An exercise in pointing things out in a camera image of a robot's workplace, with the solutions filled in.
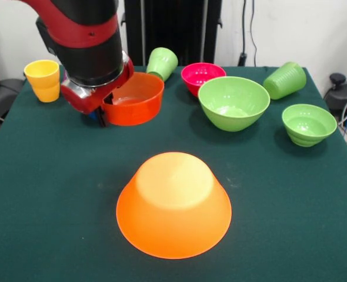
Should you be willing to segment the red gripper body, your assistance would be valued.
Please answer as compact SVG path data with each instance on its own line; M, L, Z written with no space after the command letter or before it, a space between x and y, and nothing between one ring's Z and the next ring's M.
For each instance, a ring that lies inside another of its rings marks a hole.
M122 69L118 76L100 86L84 86L71 79L67 72L61 83L61 94L77 111L89 114L103 104L113 90L123 86L134 74L134 65L130 57L123 57Z

